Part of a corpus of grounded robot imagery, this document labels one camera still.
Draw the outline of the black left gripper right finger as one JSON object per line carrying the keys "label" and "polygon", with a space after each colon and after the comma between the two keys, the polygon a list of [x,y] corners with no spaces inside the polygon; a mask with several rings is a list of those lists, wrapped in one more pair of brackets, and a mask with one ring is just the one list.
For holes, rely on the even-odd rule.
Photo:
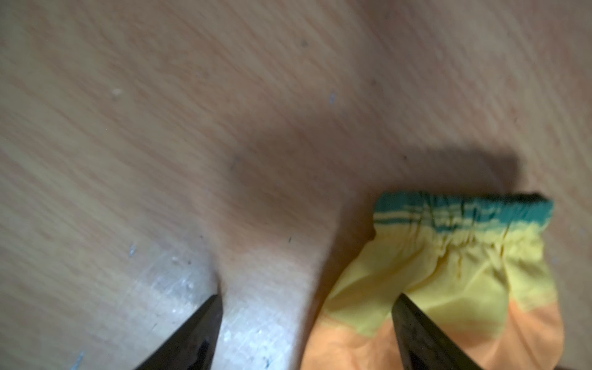
{"label": "black left gripper right finger", "polygon": [[481,370],[411,299],[401,294],[392,318],[406,370]]}

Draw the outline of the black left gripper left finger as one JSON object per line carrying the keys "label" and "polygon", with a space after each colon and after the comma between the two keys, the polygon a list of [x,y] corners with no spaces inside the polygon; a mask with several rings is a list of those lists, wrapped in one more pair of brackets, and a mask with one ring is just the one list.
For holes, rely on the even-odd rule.
{"label": "black left gripper left finger", "polygon": [[223,313],[222,297],[213,294],[137,370],[209,370]]}

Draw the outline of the rainbow striped zip jacket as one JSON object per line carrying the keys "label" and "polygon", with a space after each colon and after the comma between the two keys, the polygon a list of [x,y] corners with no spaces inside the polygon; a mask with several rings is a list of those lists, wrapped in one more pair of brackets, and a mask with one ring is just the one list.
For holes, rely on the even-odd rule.
{"label": "rainbow striped zip jacket", "polygon": [[538,194],[379,197],[375,237],[325,299],[303,369],[399,369],[392,308],[404,294],[484,369],[552,369],[564,351]]}

